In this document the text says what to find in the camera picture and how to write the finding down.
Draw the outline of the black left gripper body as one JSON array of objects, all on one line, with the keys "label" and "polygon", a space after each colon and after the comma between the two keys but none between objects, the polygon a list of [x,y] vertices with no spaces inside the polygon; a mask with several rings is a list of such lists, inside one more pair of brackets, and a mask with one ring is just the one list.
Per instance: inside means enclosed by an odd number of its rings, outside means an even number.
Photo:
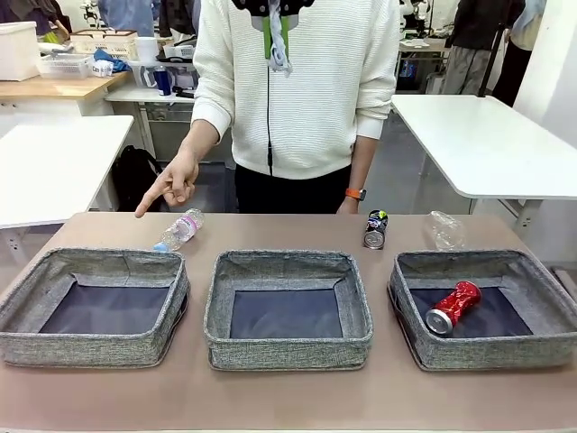
[{"label": "black left gripper body", "polygon": [[301,8],[310,7],[314,0],[233,0],[239,10],[247,10],[251,17],[264,17],[278,9],[281,16],[298,15]]}]

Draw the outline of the person's right hand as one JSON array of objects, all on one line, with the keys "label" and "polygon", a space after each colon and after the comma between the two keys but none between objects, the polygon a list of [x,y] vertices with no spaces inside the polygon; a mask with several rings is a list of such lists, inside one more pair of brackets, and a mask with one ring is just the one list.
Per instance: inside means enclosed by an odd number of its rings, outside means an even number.
[{"label": "person's right hand", "polygon": [[197,156],[191,150],[180,150],[144,193],[135,216],[143,217],[158,198],[164,198],[169,207],[183,205],[195,190],[198,172]]}]

